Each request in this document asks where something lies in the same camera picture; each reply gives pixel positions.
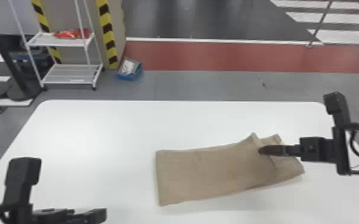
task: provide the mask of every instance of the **cable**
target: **cable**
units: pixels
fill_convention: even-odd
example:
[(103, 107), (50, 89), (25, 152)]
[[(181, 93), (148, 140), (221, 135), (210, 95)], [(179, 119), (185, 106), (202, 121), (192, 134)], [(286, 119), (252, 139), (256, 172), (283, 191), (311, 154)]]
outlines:
[(356, 130), (352, 130), (351, 137), (349, 138), (349, 146), (351, 147), (352, 152), (354, 152), (355, 155), (357, 155), (359, 157), (359, 152), (356, 150), (355, 145), (354, 145), (355, 137), (356, 137)]

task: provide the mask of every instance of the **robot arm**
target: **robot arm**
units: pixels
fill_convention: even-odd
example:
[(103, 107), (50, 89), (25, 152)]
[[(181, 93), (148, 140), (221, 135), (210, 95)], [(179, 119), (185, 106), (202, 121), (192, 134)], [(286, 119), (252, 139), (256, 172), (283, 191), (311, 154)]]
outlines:
[[(268, 145), (259, 149), (260, 154), (300, 157), (302, 161), (335, 163), (340, 175), (359, 175), (349, 165), (348, 145), (359, 156), (354, 147), (354, 139), (359, 131), (359, 123), (352, 123), (345, 96), (333, 92), (324, 96), (327, 113), (333, 116), (333, 139), (307, 137), (299, 140), (299, 145)], [(346, 140), (346, 132), (351, 137)]]

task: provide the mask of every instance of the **folded fabric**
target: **folded fabric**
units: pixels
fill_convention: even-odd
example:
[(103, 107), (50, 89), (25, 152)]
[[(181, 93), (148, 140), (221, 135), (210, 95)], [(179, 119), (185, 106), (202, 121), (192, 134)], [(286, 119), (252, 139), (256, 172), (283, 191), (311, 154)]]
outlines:
[(260, 140), (252, 133), (235, 144), (156, 152), (160, 206), (233, 194), (304, 172), (294, 158), (260, 155), (258, 149), (269, 144), (281, 144), (280, 137)]

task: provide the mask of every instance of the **white wire shelf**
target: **white wire shelf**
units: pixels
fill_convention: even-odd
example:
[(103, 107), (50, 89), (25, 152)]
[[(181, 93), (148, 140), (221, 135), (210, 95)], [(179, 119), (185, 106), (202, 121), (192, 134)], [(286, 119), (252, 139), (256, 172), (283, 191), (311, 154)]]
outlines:
[(84, 43), (83, 39), (56, 38), (53, 36), (53, 33), (38, 32), (27, 44), (29, 46), (72, 46), (87, 48), (94, 37), (94, 33), (90, 33), (89, 38), (85, 39)]
[(54, 64), (43, 78), (44, 84), (94, 84), (103, 64)]

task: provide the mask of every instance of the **white table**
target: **white table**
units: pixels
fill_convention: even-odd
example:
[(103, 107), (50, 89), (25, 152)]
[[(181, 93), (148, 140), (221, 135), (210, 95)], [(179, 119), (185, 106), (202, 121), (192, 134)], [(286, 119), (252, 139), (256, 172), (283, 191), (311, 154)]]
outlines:
[(47, 101), (0, 160), (42, 159), (35, 208), (108, 208), (114, 223), (359, 223), (359, 176), (304, 163), (276, 187), (205, 201), (157, 205), (154, 152), (237, 142), (251, 132), (331, 137), (332, 118), (314, 102)]

